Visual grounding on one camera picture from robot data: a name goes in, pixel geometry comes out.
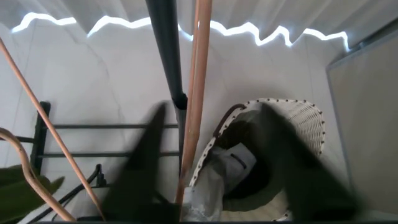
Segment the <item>black cable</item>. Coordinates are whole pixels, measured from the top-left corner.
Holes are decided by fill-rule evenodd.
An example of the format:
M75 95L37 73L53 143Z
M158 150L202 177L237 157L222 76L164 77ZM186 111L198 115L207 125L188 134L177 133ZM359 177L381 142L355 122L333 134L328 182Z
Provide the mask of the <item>black cable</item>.
M95 177L98 176L98 174L101 174L101 164L96 165L94 172L89 176L89 178L87 179L87 182L90 184L95 179ZM63 204L65 202L69 203L70 199L72 199L74 196L76 196L84 188L85 187L83 186L83 184L80 184L79 186L77 186L73 190L71 190L69 193L67 193L65 196L63 196L58 202L60 204ZM48 215L52 211L53 211L52 208L48 208L48 209L44 210L42 213L40 213L35 218L33 218L30 222L28 222L28 224L31 224L31 223L41 220L42 218L44 218L46 215Z

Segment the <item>horizontal metal rod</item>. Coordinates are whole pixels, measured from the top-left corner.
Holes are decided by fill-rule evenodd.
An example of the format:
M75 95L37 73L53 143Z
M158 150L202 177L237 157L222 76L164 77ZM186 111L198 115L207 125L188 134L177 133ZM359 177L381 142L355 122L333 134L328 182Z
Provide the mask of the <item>horizontal metal rod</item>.
M147 124L55 124L54 127L56 129L139 129L146 128ZM178 125L165 124L164 128L178 128Z
M71 153L73 157L127 157L131 155L131 152L82 152L82 153ZM179 156L178 151L174 152L160 152L160 156ZM38 155L39 158L63 158L63 153L45 153Z
M35 141L34 138L27 138L27 137L20 137L16 136L20 142L26 142L26 143L33 143Z

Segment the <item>white marble floor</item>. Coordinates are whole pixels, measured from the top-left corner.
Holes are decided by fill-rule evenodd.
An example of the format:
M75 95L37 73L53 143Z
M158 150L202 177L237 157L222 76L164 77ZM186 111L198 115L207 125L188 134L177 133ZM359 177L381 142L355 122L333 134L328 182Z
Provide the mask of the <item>white marble floor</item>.
M52 104L54 123L143 123L147 112L162 100L170 101L162 63L150 27L127 29L108 25L86 38L77 25L55 26L35 21L27 29L11 34L0 25L0 35L39 100ZM183 87L187 92L191 42L180 36ZM224 37L211 31L199 154L215 126L235 103L255 98L306 99L324 111L326 148L322 155L331 170L347 181L346 167L330 97L325 67L344 51L342 40L321 41L303 35L286 47L276 38L258 47L251 34ZM15 135L33 136L35 109L0 55L0 126ZM175 123L170 106L167 121ZM72 152L123 151L132 145L137 131L61 130ZM178 150L177 130L167 131L164 151ZM25 144L30 153L31 146ZM45 151L60 152L47 135ZM76 159L85 175L95 164L104 169L120 159ZM161 161L160 190L174 198L177 158ZM16 152L0 142L0 166L19 163ZM42 173L50 179L65 176L59 195L78 185L66 159L45 159Z

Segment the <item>green cloth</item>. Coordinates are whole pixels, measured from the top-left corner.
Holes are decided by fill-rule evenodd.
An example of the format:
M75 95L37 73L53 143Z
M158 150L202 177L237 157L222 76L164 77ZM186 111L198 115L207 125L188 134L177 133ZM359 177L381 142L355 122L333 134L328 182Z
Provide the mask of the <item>green cloth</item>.
M54 194L62 185L64 177L52 183L45 176L35 174L40 183ZM17 223L29 212L44 204L25 180L22 166L0 169L0 223Z

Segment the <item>black metal frame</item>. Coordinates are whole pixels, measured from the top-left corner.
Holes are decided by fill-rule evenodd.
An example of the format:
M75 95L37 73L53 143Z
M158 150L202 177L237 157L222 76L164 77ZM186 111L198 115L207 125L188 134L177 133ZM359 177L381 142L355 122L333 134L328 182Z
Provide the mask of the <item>black metal frame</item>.
M49 102L40 102L47 115L50 114L51 104ZM55 124L56 129L142 129L146 124ZM177 124L165 124L164 128L178 128ZM42 117L37 114L37 121L35 126L35 134L33 138L20 137L20 142L33 143L32 152L30 154L30 163L38 173L42 169L43 159L63 158L63 153L45 153L45 140L47 137L47 125L44 123ZM127 157L130 152L79 152L71 153L73 157ZM180 151L161 152L160 156L178 156L181 158Z

